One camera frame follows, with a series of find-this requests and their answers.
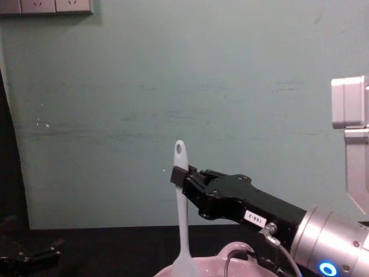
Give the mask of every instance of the white cable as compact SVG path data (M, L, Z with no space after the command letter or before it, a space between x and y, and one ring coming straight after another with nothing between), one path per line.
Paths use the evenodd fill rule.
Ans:
M302 274L300 272L300 269L298 267L298 265L295 263L295 261L293 260L292 256L288 253L288 251L286 250L286 248L284 248L282 245L279 245L278 247L282 253L286 256L286 258L288 259L289 263L291 264L291 266L293 267L293 270L295 271L295 274L297 277L302 277Z

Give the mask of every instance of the screw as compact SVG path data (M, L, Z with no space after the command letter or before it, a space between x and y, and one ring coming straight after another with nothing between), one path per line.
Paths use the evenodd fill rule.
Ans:
M345 272L349 272L350 271L350 267L348 265L343 265L342 266L342 270Z

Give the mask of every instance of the metal cylinder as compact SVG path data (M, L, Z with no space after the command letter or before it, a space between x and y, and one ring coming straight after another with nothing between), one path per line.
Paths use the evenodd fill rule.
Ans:
M369 228L315 207L302 220L291 255L322 276L368 277Z

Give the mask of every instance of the electrical socket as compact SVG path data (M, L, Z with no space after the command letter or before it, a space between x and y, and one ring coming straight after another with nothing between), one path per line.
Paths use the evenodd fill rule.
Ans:
M0 14L20 14L21 12L20 0L0 1Z
M56 13L55 0L21 0L22 13Z
M93 0L55 0L57 13L93 13Z

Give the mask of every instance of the blue light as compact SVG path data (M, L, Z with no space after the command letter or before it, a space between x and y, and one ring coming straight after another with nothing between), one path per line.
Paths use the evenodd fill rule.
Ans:
M321 263L319 265L319 270L325 275L329 277L337 276L337 269L336 267L328 262Z

